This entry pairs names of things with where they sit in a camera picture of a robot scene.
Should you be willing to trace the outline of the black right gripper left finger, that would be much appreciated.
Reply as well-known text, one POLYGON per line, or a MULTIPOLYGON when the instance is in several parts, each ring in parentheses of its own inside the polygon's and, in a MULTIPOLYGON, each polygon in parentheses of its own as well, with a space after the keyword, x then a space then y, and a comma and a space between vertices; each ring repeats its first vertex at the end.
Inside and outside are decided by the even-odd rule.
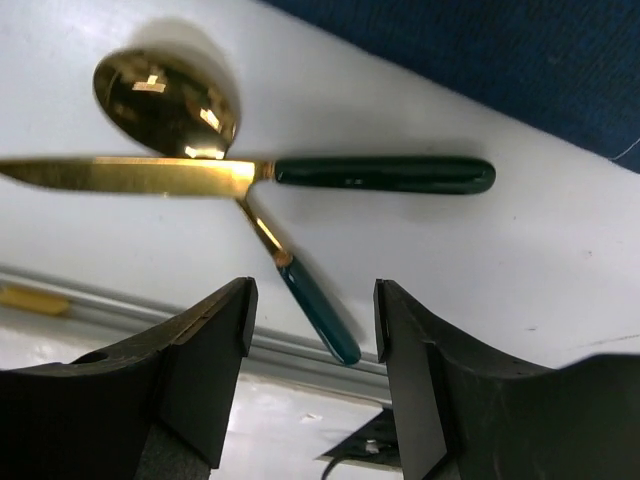
POLYGON ((20 381, 1 383, 1 475, 206 479, 220 465, 237 380, 231 397, 167 412, 112 388, 25 392, 20 381))

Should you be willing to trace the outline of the gold knife green handle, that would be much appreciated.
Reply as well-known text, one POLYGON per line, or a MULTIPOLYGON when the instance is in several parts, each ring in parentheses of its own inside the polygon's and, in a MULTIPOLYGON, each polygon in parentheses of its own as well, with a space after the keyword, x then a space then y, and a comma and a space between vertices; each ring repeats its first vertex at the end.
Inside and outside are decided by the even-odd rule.
POLYGON ((472 195, 489 190, 494 166, 456 156, 266 160, 94 157, 7 160, 2 175, 42 188, 241 199, 262 181, 300 187, 472 195))

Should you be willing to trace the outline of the gold spoon green handle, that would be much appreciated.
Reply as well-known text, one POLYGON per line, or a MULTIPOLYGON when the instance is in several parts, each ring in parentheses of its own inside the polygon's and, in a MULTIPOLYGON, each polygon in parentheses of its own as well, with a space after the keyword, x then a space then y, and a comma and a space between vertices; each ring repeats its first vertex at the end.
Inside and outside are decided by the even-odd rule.
MULTIPOLYGON (((109 119, 145 147, 165 157, 230 159, 237 117, 229 98, 178 55, 154 48, 116 51, 98 63, 93 88, 109 119)), ((359 362, 358 342, 304 264, 252 210, 248 193, 234 199, 325 347, 344 365, 359 362)))

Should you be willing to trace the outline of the blue cloth with gold script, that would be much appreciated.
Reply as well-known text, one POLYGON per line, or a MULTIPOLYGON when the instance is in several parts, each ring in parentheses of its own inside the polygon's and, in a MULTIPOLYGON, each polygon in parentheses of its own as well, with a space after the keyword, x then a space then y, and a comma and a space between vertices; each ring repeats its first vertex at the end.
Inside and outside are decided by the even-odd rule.
POLYGON ((278 8, 623 168, 639 168, 635 1, 290 0, 278 8))

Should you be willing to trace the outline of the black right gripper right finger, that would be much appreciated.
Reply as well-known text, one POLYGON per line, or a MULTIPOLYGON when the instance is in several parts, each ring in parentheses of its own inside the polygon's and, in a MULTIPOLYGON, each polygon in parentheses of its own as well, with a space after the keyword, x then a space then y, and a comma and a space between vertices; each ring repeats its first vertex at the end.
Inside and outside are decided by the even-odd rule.
POLYGON ((432 313, 397 282, 374 288, 408 479, 635 479, 639 359, 599 354, 550 369, 432 313))

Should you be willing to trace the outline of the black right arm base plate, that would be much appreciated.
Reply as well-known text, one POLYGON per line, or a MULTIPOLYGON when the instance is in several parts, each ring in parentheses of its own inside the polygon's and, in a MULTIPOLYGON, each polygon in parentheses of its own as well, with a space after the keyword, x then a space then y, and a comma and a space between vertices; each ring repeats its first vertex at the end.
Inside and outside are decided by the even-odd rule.
POLYGON ((383 408, 373 419, 321 454, 320 459, 401 470, 393 411, 383 408))

